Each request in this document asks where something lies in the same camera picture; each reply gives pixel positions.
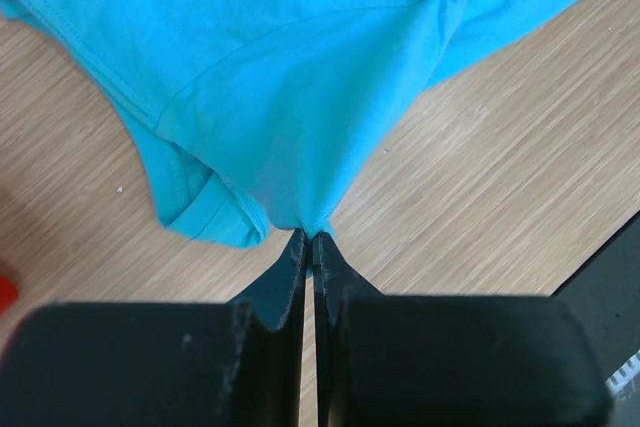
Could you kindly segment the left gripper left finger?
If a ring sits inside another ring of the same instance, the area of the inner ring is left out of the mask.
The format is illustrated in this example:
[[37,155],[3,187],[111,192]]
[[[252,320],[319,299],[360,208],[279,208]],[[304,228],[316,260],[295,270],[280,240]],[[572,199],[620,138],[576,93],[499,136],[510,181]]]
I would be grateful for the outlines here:
[[1,356],[5,426],[294,426],[306,238],[225,303],[52,303]]

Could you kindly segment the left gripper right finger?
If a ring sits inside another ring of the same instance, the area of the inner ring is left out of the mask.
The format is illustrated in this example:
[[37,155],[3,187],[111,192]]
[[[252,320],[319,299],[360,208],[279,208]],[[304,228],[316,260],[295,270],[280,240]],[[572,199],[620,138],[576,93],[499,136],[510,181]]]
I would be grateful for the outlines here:
[[545,296],[390,295],[310,244],[322,426],[604,426],[586,333]]

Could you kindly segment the bright blue t shirt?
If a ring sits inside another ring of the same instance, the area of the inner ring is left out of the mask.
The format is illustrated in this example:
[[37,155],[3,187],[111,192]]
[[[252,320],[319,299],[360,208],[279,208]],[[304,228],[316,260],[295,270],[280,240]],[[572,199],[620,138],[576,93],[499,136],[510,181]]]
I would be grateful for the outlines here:
[[1,0],[128,129],[161,224],[315,234],[419,94],[577,0]]

